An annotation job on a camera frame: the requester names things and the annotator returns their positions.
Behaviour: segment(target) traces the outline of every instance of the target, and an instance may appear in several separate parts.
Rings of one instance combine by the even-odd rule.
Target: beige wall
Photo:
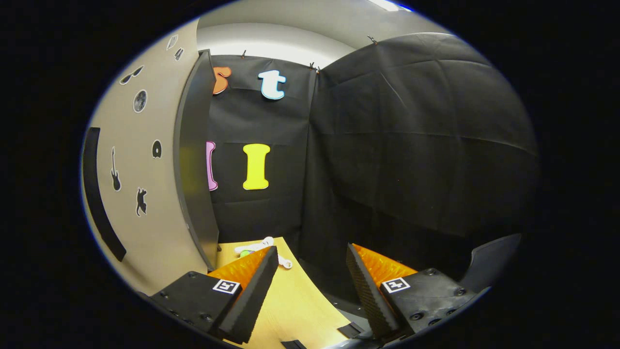
[[[119,262],[102,241],[90,212],[87,218],[94,238],[120,276],[137,291],[149,296],[190,270],[206,273],[177,196],[172,162],[172,139],[180,97],[194,63],[198,60],[198,20],[179,27],[148,48],[117,76],[101,99],[91,127],[100,127],[97,176],[105,211],[127,253]],[[178,34],[176,44],[166,50],[168,40]],[[184,53],[175,61],[179,48]],[[144,65],[126,85],[119,81]],[[133,100],[145,89],[147,103],[136,113]],[[153,158],[151,147],[160,140],[162,157]],[[122,187],[112,186],[112,147]],[[138,187],[147,195],[146,215],[136,215]],[[86,203],[82,187],[82,199]]]

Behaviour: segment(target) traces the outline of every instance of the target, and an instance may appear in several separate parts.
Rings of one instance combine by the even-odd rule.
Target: black strip
[[[286,349],[306,349],[300,341],[292,340],[290,342],[281,342]]]
[[[347,336],[347,338],[353,338],[355,336],[357,336],[358,334],[364,332],[364,329],[357,326],[356,323],[352,322],[346,326],[343,327],[339,327],[338,331],[340,331],[340,333],[344,334],[345,336]]]
[[[97,179],[97,145],[99,143],[98,127],[89,128],[86,133],[86,143],[84,144],[84,153],[82,154],[82,174],[84,177],[84,191],[86,193],[86,202],[95,221],[97,230],[101,234],[101,239],[108,246],[114,257],[118,261],[123,261],[123,257],[127,250],[118,239],[114,232],[108,215],[105,214],[104,202],[101,201],[101,193],[99,192],[99,180]]]

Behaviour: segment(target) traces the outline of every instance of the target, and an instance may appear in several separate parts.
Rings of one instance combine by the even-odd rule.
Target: wooden table
[[[217,254],[217,267],[239,258],[234,252],[235,247],[260,241],[220,243],[222,250]],[[316,288],[284,239],[275,238],[273,244],[279,255],[293,262],[293,267],[278,266],[250,341],[241,347],[284,349],[280,342],[299,340],[307,349],[322,349],[347,340],[338,328],[350,321]]]

